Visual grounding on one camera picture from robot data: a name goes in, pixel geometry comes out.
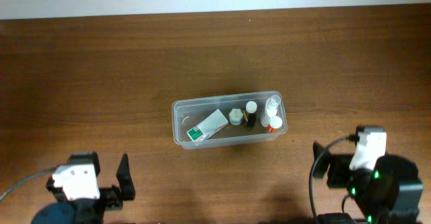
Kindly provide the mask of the orange tube white cap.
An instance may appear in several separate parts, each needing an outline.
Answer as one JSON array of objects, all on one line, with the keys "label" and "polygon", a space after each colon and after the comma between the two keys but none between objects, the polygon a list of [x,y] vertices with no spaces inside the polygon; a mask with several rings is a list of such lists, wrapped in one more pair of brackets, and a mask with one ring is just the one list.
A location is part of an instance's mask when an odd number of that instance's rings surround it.
[{"label": "orange tube white cap", "polygon": [[283,120],[279,116],[274,116],[269,119],[269,123],[267,125],[268,133],[277,132],[283,125]]}]

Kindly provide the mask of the white spray bottle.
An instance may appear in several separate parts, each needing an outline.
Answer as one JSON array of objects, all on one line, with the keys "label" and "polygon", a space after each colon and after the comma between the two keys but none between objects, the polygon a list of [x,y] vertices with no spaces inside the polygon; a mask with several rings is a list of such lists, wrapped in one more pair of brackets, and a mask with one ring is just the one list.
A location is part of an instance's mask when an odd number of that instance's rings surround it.
[{"label": "white spray bottle", "polygon": [[267,99],[263,110],[261,112],[261,125],[267,127],[272,117],[277,116],[279,105],[281,104],[281,98],[277,95],[272,95]]}]

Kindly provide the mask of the dark bottle white cap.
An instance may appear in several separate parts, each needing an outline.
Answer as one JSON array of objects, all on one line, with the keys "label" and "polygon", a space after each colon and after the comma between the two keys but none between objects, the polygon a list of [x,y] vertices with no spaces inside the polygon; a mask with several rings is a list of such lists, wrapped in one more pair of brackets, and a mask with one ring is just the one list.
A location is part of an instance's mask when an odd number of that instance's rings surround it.
[{"label": "dark bottle white cap", "polygon": [[247,102],[243,110],[243,115],[245,124],[249,127],[253,127],[257,119],[257,103],[254,101]]}]

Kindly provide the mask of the white green sachet packet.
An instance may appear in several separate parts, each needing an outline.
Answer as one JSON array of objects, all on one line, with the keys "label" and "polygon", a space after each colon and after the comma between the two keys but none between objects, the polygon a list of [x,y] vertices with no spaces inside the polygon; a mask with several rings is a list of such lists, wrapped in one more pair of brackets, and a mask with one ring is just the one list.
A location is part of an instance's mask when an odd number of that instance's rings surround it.
[{"label": "white green sachet packet", "polygon": [[193,142],[204,141],[228,124],[227,118],[220,110],[214,111],[198,125],[190,128],[187,135]]}]

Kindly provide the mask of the small gold lid jar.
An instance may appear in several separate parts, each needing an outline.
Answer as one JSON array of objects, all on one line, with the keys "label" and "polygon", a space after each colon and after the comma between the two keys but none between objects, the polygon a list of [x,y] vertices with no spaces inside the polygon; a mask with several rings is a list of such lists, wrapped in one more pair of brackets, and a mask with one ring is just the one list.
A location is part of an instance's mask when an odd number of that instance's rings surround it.
[{"label": "small gold lid jar", "polygon": [[240,125],[242,123],[243,116],[241,109],[233,108],[229,113],[230,124],[233,126]]}]

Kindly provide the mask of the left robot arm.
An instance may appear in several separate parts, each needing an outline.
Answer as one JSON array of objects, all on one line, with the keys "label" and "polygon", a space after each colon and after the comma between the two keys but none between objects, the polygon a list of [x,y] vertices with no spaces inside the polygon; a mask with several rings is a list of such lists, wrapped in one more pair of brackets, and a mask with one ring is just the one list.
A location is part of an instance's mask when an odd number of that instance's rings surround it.
[{"label": "left robot arm", "polygon": [[45,206],[32,219],[40,224],[100,224],[106,211],[120,211],[135,199],[129,158],[121,157],[116,172],[118,185],[99,187],[100,162],[96,152],[76,153],[54,169],[46,183],[56,202]]}]

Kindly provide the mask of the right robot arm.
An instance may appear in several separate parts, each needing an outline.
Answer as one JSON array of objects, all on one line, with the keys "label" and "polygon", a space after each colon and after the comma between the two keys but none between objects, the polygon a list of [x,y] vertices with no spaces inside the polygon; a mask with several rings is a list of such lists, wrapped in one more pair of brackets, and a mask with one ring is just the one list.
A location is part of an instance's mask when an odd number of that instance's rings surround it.
[{"label": "right robot arm", "polygon": [[[315,223],[418,223],[424,185],[416,164],[398,155],[384,154],[371,170],[351,170],[352,154],[332,154],[328,147],[313,143],[314,162],[308,189]],[[345,209],[318,214],[312,195],[312,180],[327,176],[329,188],[344,188],[364,218],[354,220]]]}]

